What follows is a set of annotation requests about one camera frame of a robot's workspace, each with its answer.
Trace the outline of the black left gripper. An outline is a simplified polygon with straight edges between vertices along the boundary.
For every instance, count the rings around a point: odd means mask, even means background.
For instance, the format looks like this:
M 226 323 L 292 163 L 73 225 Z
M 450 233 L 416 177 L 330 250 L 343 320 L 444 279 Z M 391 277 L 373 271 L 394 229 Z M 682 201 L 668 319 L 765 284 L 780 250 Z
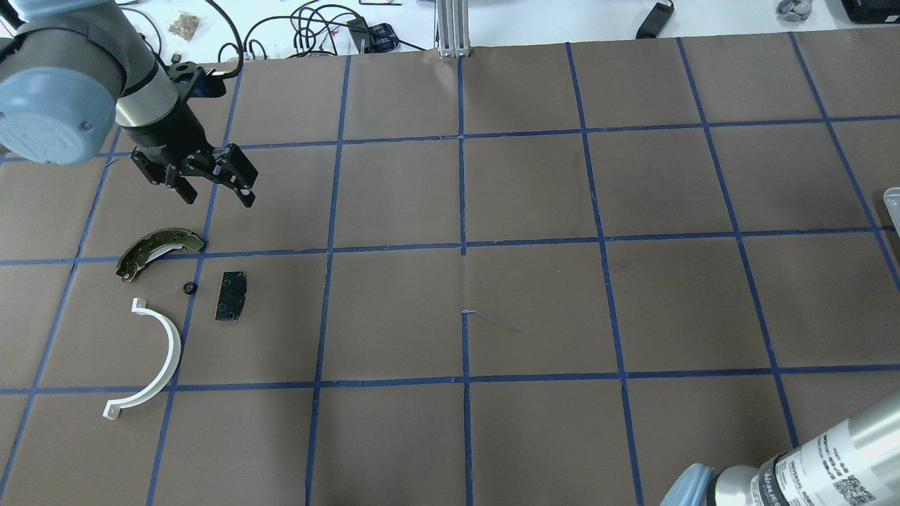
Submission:
M 222 76 L 193 62 L 155 62 L 145 78 L 125 89 L 120 125 L 135 143 L 132 162 L 151 185 L 166 186 L 192 205 L 198 193 L 188 179 L 202 177 L 231 189 L 244 208 L 253 206 L 256 167 L 234 143 L 213 146 L 188 103 L 226 93 Z

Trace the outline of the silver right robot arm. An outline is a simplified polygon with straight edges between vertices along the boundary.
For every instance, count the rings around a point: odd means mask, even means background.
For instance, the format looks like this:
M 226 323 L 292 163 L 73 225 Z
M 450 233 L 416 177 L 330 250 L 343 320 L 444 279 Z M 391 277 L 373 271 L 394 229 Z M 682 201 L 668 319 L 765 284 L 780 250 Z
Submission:
M 662 505 L 897 505 L 899 397 L 836 424 L 761 467 L 695 463 Z

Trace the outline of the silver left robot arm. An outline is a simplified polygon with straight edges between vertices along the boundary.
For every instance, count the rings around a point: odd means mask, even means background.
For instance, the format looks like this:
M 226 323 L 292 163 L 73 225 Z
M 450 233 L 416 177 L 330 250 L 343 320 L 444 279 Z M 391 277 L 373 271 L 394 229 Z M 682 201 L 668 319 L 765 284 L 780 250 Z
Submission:
M 134 142 L 131 160 L 151 185 L 193 204 L 191 177 L 231 189 L 254 204 L 258 172 L 233 143 L 216 147 L 189 106 L 225 95 L 244 48 L 227 72 L 193 62 L 164 63 L 115 1 L 4 1 L 2 153 L 73 166 L 101 151 L 113 126 Z

